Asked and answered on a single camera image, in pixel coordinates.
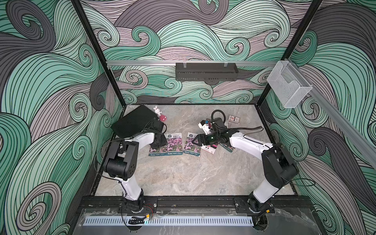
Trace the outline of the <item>mixed daisy flower seed packet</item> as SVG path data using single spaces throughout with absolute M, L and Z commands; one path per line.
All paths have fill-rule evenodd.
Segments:
M 235 150 L 235 148 L 234 147 L 232 147 L 232 146 L 229 146 L 229 145 L 227 145 L 227 144 L 220 144 L 225 150 L 227 150 L 228 152 L 230 152 L 230 153 L 232 153 L 234 150 Z

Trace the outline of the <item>pink cosmos seed packet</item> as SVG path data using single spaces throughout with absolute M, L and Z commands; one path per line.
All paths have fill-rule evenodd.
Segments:
M 165 152 L 168 155 L 182 155 L 183 154 L 183 144 L 182 144 L 182 134 L 173 133 L 166 135 L 167 145 Z
M 165 156 L 166 155 L 166 146 L 160 148 L 150 148 L 149 156 Z
M 185 145 L 183 148 L 183 153 L 194 155 L 194 156 L 200 156 L 201 153 L 201 147 L 195 145 L 193 143 L 194 138 L 197 136 L 195 133 L 189 132 L 185 141 Z

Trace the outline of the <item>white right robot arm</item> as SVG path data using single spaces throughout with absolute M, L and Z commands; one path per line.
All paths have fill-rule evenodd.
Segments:
M 264 179 L 248 196 L 247 203 L 251 212 L 269 210 L 272 207 L 270 198 L 299 173 L 295 160 L 283 144 L 265 143 L 241 133 L 242 130 L 258 130 L 259 127 L 228 128 L 221 118 L 202 120 L 198 126 L 204 133 L 194 138 L 194 145 L 202 147 L 226 144 L 245 151 L 262 162 Z

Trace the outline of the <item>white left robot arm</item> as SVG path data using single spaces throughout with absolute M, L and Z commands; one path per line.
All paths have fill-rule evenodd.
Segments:
M 166 144 L 166 124 L 158 119 L 149 121 L 145 127 L 132 134 L 120 135 L 111 142 L 109 156 L 102 165 L 108 179 L 119 183 L 128 210 L 139 212 L 144 206 L 144 192 L 134 176 L 139 150 L 153 143 Z

